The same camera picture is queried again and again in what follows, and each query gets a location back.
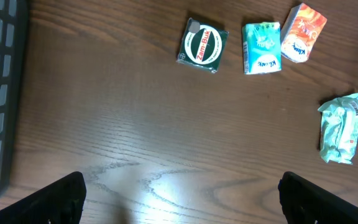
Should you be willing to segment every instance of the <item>mint green wrapper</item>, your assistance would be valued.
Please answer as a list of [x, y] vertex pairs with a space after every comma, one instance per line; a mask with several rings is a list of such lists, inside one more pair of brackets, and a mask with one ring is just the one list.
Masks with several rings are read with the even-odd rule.
[[318, 111], [322, 112], [321, 158], [352, 164], [358, 139], [358, 93], [326, 102]]

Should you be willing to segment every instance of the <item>wooden table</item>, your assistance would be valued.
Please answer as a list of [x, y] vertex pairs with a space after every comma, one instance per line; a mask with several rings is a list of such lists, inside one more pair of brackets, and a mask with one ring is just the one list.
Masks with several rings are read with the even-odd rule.
[[[358, 92], [358, 1], [305, 2], [328, 18], [311, 58], [245, 76], [243, 23], [283, 24], [298, 2], [32, 1], [0, 209], [75, 170], [82, 223], [286, 223], [288, 170], [358, 206], [358, 148], [353, 166], [326, 164], [317, 112]], [[175, 61], [189, 16], [230, 32], [214, 75]]]

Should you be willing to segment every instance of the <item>barcode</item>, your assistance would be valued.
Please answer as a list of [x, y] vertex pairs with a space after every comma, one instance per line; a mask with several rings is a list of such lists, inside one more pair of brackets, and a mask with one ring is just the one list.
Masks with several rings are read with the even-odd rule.
[[244, 52], [244, 71], [247, 73], [249, 71], [249, 63], [248, 63], [248, 43], [245, 41], [242, 45]]
[[358, 115], [358, 105], [355, 102], [350, 102], [350, 105], [354, 108], [354, 110], [356, 111], [356, 115]]

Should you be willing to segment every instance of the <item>orange and white box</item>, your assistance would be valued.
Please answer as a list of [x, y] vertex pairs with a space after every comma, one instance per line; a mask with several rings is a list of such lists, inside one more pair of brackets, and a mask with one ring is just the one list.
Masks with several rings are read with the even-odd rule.
[[323, 15], [305, 3], [293, 7], [281, 31], [282, 55], [296, 63], [307, 61], [326, 23]]

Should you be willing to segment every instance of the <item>sealed packet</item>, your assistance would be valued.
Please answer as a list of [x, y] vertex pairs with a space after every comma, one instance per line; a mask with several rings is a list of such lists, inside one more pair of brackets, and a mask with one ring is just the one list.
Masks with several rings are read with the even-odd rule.
[[229, 32], [189, 19], [177, 62], [212, 73], [219, 68]]
[[279, 22], [247, 24], [242, 28], [242, 41], [246, 75], [281, 70]]
[[358, 139], [358, 93], [326, 102], [318, 111], [322, 112], [321, 158], [352, 164]]
[[326, 23], [324, 16], [305, 3], [293, 7], [281, 33], [283, 56], [296, 63], [307, 61]]

